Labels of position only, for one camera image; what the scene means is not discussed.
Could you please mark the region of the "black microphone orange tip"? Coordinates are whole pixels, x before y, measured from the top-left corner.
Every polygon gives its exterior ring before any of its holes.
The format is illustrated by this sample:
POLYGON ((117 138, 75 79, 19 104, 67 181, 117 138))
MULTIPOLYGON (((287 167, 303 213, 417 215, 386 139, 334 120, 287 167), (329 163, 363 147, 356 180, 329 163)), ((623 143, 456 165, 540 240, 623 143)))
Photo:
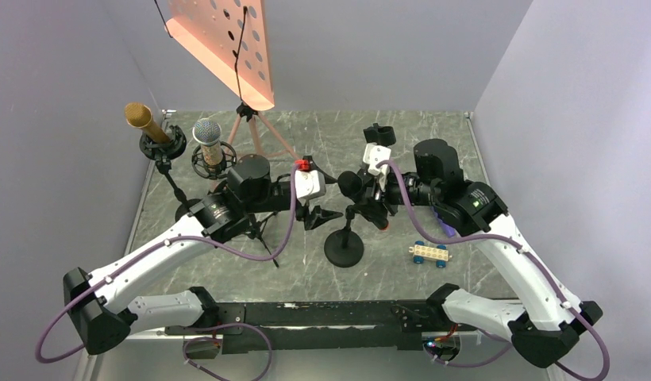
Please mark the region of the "black microphone orange tip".
POLYGON ((352 201, 352 208, 366 221, 371 222, 377 229, 387 229, 388 210, 386 206, 374 197, 376 180, 366 171, 343 171, 337 178, 340 192, 352 201))

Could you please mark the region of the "black round-base stand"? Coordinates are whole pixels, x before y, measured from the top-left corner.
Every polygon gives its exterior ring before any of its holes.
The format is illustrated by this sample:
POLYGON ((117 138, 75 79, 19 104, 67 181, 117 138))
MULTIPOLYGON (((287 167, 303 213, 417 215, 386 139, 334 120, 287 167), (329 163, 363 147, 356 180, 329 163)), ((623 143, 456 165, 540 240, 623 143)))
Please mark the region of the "black round-base stand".
POLYGON ((391 147, 396 143, 395 130, 392 126, 382 126, 375 122, 364 129, 363 133, 366 142, 369 144, 374 143, 384 147, 391 147))
POLYGON ((325 240, 325 257, 336 267, 353 267, 363 257, 364 243, 351 227, 355 215, 354 206, 348 206, 345 210, 345 227, 332 232, 325 240))

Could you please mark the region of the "purple microphone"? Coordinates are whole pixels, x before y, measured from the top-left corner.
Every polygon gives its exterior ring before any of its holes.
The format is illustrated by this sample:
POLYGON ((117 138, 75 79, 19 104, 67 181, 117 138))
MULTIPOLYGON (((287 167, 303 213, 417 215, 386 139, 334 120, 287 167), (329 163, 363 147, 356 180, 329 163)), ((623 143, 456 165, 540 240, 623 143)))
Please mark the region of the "purple microphone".
POLYGON ((437 209, 436 209, 435 207, 432 208, 432 211, 433 211, 433 214, 434 214, 435 218, 437 219, 437 223, 438 223, 439 226, 441 227, 442 232, 443 232, 443 233, 444 233, 448 238, 455 237, 455 236, 456 236, 456 230, 455 230, 452 226, 446 224, 446 223, 443 221, 441 215, 438 213, 438 211, 437 211, 437 209))

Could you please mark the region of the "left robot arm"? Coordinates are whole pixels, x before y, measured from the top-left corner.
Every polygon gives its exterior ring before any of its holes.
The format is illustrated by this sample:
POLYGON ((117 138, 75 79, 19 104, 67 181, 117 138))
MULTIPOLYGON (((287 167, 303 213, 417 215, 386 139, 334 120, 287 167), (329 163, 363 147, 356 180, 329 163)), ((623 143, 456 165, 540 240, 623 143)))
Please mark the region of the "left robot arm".
POLYGON ((186 209, 173 226, 122 259, 86 272, 77 267, 64 276, 64 301, 83 347, 98 355, 133 333, 182 326, 207 333, 220 323, 219 306, 204 287, 178 294, 147 297, 143 291, 163 273, 214 248, 248 260, 227 246, 241 235, 254 234, 256 214, 289 211, 289 222, 306 230, 342 217, 341 212, 309 207, 326 192, 326 177, 312 160, 297 160, 287 180, 272 180, 270 163, 260 155, 238 159, 214 192, 186 209))

